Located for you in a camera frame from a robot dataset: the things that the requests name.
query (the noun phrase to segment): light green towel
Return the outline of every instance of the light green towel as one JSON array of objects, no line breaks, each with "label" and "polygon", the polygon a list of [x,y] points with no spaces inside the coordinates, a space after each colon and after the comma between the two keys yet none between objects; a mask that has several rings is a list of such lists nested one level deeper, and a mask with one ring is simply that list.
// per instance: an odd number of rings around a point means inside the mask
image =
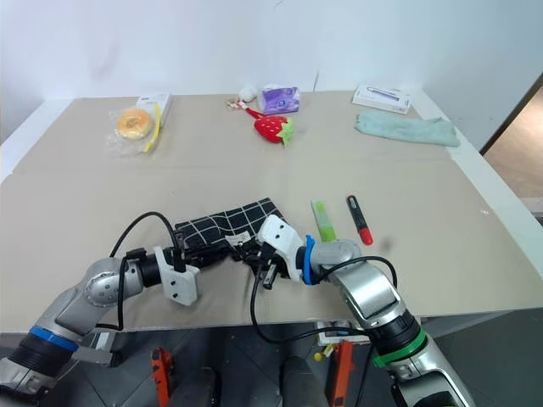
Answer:
[{"label": "light green towel", "polygon": [[402,142],[425,142],[458,147],[455,126],[439,119],[408,119],[394,113],[365,110],[356,117],[355,128],[373,136],[401,140]]}]

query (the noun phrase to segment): blue ring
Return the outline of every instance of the blue ring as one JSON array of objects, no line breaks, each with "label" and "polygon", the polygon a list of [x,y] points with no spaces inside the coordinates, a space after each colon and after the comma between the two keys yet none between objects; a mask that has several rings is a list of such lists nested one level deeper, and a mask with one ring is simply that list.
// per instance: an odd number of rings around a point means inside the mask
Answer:
[{"label": "blue ring", "polygon": [[310,258],[311,258],[311,251],[313,250],[313,246],[315,246],[315,241],[313,240],[313,237],[311,235],[305,235],[306,244],[307,247],[305,248],[305,254],[304,254],[304,283],[308,286],[312,286],[313,283],[311,282],[311,264],[310,264]]},{"label": "blue ring", "polygon": [[70,352],[75,352],[77,348],[79,348],[79,345],[77,343],[70,341],[68,339],[65,339],[63,337],[60,337],[59,335],[52,333],[51,331],[48,331],[47,329],[44,329],[40,326],[34,325],[31,328],[30,333],[50,343],[54,343],[55,345],[60,346],[61,348],[67,349]]}]

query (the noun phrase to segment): purple package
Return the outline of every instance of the purple package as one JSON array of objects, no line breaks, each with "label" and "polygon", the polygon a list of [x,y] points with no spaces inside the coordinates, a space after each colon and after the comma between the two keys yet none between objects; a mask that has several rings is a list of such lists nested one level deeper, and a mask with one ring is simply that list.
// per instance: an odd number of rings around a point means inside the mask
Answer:
[{"label": "purple package", "polygon": [[297,87],[284,87],[260,92],[258,97],[260,111],[263,114],[297,112],[299,93]]}]

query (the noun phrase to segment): black wire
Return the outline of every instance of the black wire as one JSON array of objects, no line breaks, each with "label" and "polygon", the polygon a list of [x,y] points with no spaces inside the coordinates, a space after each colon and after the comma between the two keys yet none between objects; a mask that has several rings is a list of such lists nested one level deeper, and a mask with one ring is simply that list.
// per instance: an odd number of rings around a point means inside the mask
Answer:
[{"label": "black wire", "polygon": [[255,282],[253,283],[253,292],[251,293],[249,311],[251,314],[251,322],[253,323],[253,327],[255,328],[258,336],[262,338],[264,341],[268,343],[274,343],[274,344],[288,343],[288,342],[297,341],[299,339],[303,339],[304,337],[310,337],[312,335],[316,335],[317,333],[321,333],[321,332],[348,332],[350,335],[365,335],[366,334],[364,331],[360,331],[354,328],[327,326],[324,328],[313,329],[311,331],[303,332],[298,335],[294,335],[292,337],[286,337],[283,339],[275,339],[275,338],[266,336],[258,325],[258,322],[256,320],[256,313],[255,313],[256,293],[258,291],[258,284],[260,282],[261,272],[262,272],[262,266],[260,265],[255,274]]},{"label": "black wire", "polygon": [[326,277],[330,276],[332,273],[334,273],[336,270],[339,270],[346,265],[353,265],[354,263],[360,263],[361,261],[367,261],[367,260],[376,260],[380,261],[381,263],[385,263],[389,269],[390,274],[392,275],[392,285],[397,288],[398,287],[398,276],[396,275],[396,270],[392,263],[390,263],[386,258],[380,257],[380,256],[362,256],[362,257],[356,257],[354,259],[346,260],[342,263],[339,263],[329,269],[327,269],[323,274],[321,274],[319,277],[317,277],[316,281],[313,282],[314,284],[318,284],[322,280],[324,280]]},{"label": "black wire", "polygon": [[123,231],[122,234],[120,235],[119,240],[117,240],[117,243],[113,247],[113,250],[111,250],[109,257],[115,256],[115,254],[117,253],[117,250],[119,250],[120,244],[123,242],[123,240],[125,240],[126,235],[130,233],[130,231],[134,228],[134,226],[137,225],[141,220],[148,218],[149,216],[156,216],[160,220],[162,220],[162,222],[166,226],[166,229],[168,230],[168,233],[170,233],[171,244],[173,244],[174,248],[179,249],[179,242],[176,239],[176,234],[173,231],[173,227],[171,227],[171,223],[160,212],[151,211],[151,212],[146,212],[143,215],[139,215],[135,220],[132,221],[130,225],[128,225],[125,231]]},{"label": "black wire", "polygon": [[367,371],[370,366],[370,359],[373,352],[373,344],[370,344],[370,348],[367,351],[366,362],[364,362],[364,371],[362,372],[362,380],[360,382],[360,388],[358,389],[358,395],[356,396],[355,407],[362,401],[362,395],[364,394],[364,385],[366,384]]},{"label": "black wire", "polygon": [[125,319],[122,313],[122,302],[123,302],[123,292],[125,291],[125,268],[126,268],[126,257],[122,258],[120,262],[119,269],[119,287],[117,292],[117,324],[96,324],[97,328],[107,328],[113,329],[115,331],[122,331],[125,329]]},{"label": "black wire", "polygon": [[[119,250],[119,246],[122,244],[122,242],[125,240],[126,236],[130,231],[134,228],[135,225],[137,225],[141,220],[148,218],[149,216],[156,216],[160,220],[162,220],[162,223],[166,226],[166,229],[168,230],[168,233],[171,237],[171,244],[173,244],[173,247],[175,249],[179,249],[179,242],[176,239],[176,235],[173,231],[173,227],[171,227],[171,223],[165,218],[163,214],[160,212],[146,212],[143,215],[139,215],[135,220],[132,221],[130,225],[125,229],[125,231],[122,232],[119,239],[117,240],[117,243],[113,247],[113,250],[111,250],[111,253],[109,254],[109,257],[114,257],[117,253],[117,250]],[[122,331],[125,327],[125,321],[124,321],[124,315],[122,312],[122,305],[124,301],[124,292],[125,292],[125,268],[127,264],[126,256],[122,258],[122,261],[120,262],[120,269],[119,269],[119,287],[117,292],[117,324],[118,325],[112,325],[112,324],[96,324],[97,328],[106,328],[106,329],[113,329],[115,331]]]}]

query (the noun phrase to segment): plastic bag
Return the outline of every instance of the plastic bag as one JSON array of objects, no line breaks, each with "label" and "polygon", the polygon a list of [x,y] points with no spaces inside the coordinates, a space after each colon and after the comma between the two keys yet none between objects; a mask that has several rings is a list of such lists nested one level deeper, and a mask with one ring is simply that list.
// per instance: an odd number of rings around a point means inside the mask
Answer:
[{"label": "plastic bag", "polygon": [[258,106],[265,115],[297,112],[299,92],[297,87],[266,87],[258,94]]},{"label": "plastic bag", "polygon": [[111,132],[106,135],[106,150],[113,155],[151,153],[160,135],[160,107],[132,106],[109,112]]}]

